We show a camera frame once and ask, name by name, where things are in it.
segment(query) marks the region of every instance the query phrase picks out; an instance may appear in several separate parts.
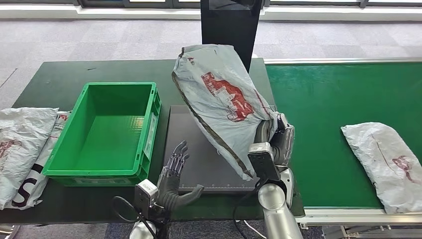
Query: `plastic mailer bag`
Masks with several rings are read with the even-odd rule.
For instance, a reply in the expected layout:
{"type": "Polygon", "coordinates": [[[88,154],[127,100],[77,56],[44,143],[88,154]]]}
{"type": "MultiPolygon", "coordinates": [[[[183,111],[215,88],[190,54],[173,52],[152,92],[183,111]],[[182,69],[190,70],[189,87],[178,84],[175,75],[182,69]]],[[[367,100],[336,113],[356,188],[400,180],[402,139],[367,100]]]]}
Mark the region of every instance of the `plastic mailer bag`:
{"type": "Polygon", "coordinates": [[[258,93],[233,46],[182,48],[172,78],[205,137],[244,180],[255,172],[247,157],[262,120],[277,128],[277,113],[258,93]]]}
{"type": "Polygon", "coordinates": [[[422,212],[422,167],[399,134],[382,123],[341,127],[388,214],[422,212]]]}
{"type": "Polygon", "coordinates": [[[31,168],[28,176],[23,181],[19,190],[17,191],[14,199],[9,201],[5,208],[13,208],[24,210],[42,202],[39,200],[45,186],[47,185],[48,177],[41,173],[44,168],[47,159],[50,157],[60,134],[65,127],[67,119],[69,118],[70,112],[58,112],[56,116],[56,122],[54,123],[53,130],[50,133],[44,147],[41,150],[40,155],[35,161],[31,168]]]}
{"type": "Polygon", "coordinates": [[[56,121],[57,109],[0,111],[0,210],[25,180],[56,121]]]}

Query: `green bin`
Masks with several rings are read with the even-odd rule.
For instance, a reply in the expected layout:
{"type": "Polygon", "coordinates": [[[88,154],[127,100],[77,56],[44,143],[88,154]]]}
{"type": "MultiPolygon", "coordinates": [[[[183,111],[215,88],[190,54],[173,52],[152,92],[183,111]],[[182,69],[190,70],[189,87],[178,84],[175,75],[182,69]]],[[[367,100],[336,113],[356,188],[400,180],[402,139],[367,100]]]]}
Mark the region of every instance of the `green bin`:
{"type": "Polygon", "coordinates": [[[87,83],[42,173],[65,186],[139,183],[160,108],[154,82],[87,83]]]}

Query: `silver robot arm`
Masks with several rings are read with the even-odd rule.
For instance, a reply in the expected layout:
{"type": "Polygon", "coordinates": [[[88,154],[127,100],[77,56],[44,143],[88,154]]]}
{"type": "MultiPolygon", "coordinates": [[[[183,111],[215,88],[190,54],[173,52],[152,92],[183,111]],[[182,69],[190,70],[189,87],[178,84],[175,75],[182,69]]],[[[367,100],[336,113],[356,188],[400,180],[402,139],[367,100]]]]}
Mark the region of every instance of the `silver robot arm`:
{"type": "Polygon", "coordinates": [[[290,211],[283,189],[268,183],[258,191],[258,201],[264,211],[268,239],[302,239],[301,230],[290,211]]]}
{"type": "Polygon", "coordinates": [[[283,114],[278,118],[278,129],[269,139],[269,121],[258,126],[254,144],[248,157],[255,173],[267,180],[258,191],[258,201],[264,212],[268,239],[303,239],[299,226],[290,211],[294,178],[288,163],[293,147],[295,128],[283,114]]]}

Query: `gray plastic bag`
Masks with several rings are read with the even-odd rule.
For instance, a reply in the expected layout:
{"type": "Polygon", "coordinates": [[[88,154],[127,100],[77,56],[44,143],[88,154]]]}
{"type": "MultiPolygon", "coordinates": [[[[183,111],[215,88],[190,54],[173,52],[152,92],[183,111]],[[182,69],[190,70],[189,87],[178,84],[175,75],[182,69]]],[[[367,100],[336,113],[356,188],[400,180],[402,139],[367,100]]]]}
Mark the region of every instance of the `gray plastic bag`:
{"type": "Polygon", "coordinates": [[[399,134],[375,122],[341,127],[388,214],[422,212],[422,167],[399,134]]]}
{"type": "Polygon", "coordinates": [[[0,210],[10,202],[38,158],[58,109],[0,111],[0,210]]]}

